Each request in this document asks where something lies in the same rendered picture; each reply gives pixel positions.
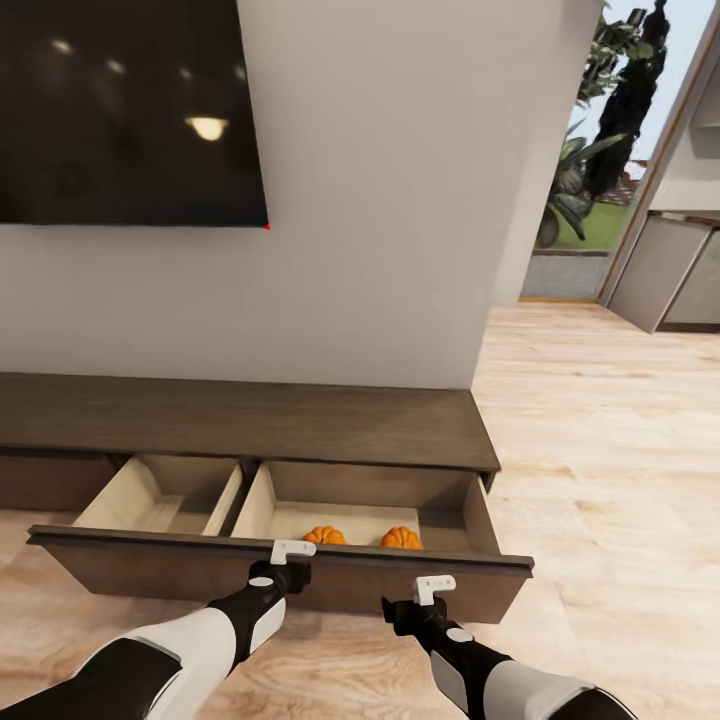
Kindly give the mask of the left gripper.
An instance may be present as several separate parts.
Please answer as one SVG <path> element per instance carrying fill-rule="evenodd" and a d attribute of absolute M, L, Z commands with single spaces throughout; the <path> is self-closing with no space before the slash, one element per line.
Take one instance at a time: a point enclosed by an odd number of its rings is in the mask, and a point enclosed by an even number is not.
<path fill-rule="evenodd" d="M 291 563 L 284 565 L 271 565 L 271 561 L 257 560 L 252 564 L 250 578 L 256 577 L 259 573 L 278 573 L 285 584 L 285 594 L 301 594 L 303 585 L 311 583 L 312 569 L 309 563 Z"/>

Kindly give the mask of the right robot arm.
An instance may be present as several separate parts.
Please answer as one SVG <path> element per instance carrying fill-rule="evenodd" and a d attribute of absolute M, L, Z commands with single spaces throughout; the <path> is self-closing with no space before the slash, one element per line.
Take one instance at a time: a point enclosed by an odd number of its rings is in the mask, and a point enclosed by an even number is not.
<path fill-rule="evenodd" d="M 431 657 L 439 691 L 469 720 L 638 720 L 604 687 L 532 668 L 475 641 L 447 619 L 447 602 L 433 591 L 452 591 L 451 575 L 417 577 L 414 599 L 381 597 L 385 621 L 397 636 L 414 635 Z"/>

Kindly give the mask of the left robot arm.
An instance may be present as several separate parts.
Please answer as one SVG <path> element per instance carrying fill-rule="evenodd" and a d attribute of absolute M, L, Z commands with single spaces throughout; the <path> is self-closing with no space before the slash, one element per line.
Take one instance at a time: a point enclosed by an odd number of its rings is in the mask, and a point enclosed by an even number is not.
<path fill-rule="evenodd" d="M 166 623 L 133 629 L 71 679 L 0 710 L 0 720 L 193 720 L 234 668 L 280 628 L 285 594 L 311 583 L 315 543 L 277 539 L 245 589 Z"/>

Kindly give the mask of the pumpkin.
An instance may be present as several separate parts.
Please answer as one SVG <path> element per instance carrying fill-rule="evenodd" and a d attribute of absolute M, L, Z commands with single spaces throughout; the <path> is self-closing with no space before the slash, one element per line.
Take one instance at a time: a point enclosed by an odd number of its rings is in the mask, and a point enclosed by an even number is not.
<path fill-rule="evenodd" d="M 305 535 L 304 541 L 321 544 L 346 544 L 346 540 L 344 540 L 342 532 L 335 530 L 330 526 L 317 527 L 313 529 L 311 533 Z"/>
<path fill-rule="evenodd" d="M 414 531 L 409 531 L 407 527 L 396 527 L 383 535 L 381 547 L 423 549 L 423 544 Z"/>

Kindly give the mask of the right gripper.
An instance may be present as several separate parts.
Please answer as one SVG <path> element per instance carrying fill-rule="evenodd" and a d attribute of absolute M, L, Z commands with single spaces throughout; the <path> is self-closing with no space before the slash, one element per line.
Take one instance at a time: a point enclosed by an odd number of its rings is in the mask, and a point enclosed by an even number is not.
<path fill-rule="evenodd" d="M 440 616 L 442 620 L 447 620 L 447 602 L 435 596 L 433 601 L 433 605 L 421 606 L 415 603 L 414 599 L 391 603 L 386 597 L 381 597 L 385 621 L 394 624 L 397 636 L 414 635 L 423 647 L 422 628 L 426 621 L 432 616 Z"/>

